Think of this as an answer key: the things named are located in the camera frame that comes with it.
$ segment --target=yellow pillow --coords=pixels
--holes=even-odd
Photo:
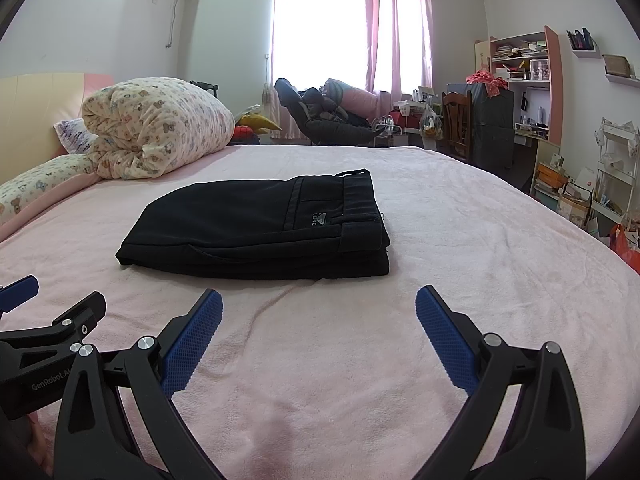
[[[240,120],[236,123],[236,126],[248,126],[254,132],[259,130],[260,128],[265,128],[267,130],[277,130],[279,132],[282,131],[282,128],[279,127],[273,121],[268,120],[265,116],[260,114],[245,114],[240,117]]]

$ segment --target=silver screw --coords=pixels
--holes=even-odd
[[[141,337],[140,339],[138,339],[138,348],[140,348],[141,350],[146,350],[148,348],[151,348],[155,342],[156,340],[149,335]]]
[[[545,344],[545,348],[549,350],[552,354],[560,353],[560,345],[554,341],[549,341],[547,344]]]
[[[502,344],[502,338],[497,334],[487,334],[484,336],[484,342],[489,346],[500,346]]]
[[[91,345],[82,345],[78,353],[82,357],[87,357],[93,351],[94,351],[94,347],[92,347]]]

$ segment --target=folded black pants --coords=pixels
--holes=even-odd
[[[123,265],[246,280],[389,272],[369,171],[193,184],[149,204],[116,254]]]

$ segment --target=orange plastic bag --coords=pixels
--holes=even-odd
[[[609,234],[610,247],[620,256],[635,272],[640,274],[640,251],[629,246],[629,240],[625,236],[625,228],[617,224]]]

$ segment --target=textured blue pad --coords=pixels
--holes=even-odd
[[[11,285],[0,288],[0,312],[10,312],[25,301],[38,295],[38,280],[27,276]]]
[[[160,384],[169,399],[187,387],[221,320],[222,297],[213,290],[204,298],[164,358],[164,377]]]
[[[448,313],[431,291],[424,287],[415,297],[415,313],[427,333],[451,382],[469,396],[478,386],[476,358]]]

